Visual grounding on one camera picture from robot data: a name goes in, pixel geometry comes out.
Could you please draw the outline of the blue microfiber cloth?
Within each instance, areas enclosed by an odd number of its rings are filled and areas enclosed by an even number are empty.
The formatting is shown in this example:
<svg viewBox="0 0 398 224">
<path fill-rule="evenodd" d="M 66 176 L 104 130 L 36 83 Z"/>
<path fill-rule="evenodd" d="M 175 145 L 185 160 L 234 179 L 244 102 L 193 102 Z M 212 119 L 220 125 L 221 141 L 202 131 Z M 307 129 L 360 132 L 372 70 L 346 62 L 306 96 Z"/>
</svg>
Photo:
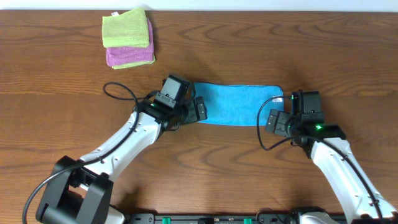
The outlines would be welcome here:
<svg viewBox="0 0 398 224">
<path fill-rule="evenodd" d="M 255 126 L 257 113 L 261 111 L 259 124 L 264 126 L 271 109 L 284 110 L 284 94 L 275 85 L 218 85 L 195 83 L 196 96 L 205 101 L 208 119 L 204 124 L 222 126 Z"/>
</svg>

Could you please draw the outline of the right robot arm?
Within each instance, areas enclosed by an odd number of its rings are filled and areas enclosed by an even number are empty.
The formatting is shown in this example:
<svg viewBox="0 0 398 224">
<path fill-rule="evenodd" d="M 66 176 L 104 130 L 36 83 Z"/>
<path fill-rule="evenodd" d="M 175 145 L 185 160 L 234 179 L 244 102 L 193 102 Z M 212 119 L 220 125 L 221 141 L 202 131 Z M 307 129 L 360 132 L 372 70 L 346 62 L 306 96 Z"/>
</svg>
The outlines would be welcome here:
<svg viewBox="0 0 398 224">
<path fill-rule="evenodd" d="M 335 193 L 347 223 L 397 223 L 397 209 L 379 193 L 355 159 L 345 133 L 322 113 L 272 109 L 266 131 L 301 147 Z"/>
</svg>

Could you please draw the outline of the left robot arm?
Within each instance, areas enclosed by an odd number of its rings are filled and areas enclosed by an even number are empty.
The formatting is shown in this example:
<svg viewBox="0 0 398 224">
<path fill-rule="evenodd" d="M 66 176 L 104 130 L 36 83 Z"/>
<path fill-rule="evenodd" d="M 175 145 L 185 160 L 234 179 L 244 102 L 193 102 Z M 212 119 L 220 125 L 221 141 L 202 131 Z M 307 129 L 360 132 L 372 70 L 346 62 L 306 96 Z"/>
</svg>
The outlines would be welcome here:
<svg viewBox="0 0 398 224">
<path fill-rule="evenodd" d="M 175 126 L 206 119 L 202 97 L 177 101 L 158 93 L 139 102 L 124 126 L 78 160 L 63 156 L 38 188 L 44 189 L 35 213 L 41 223 L 124 223 L 111 206 L 113 185 L 146 147 Z"/>
</svg>

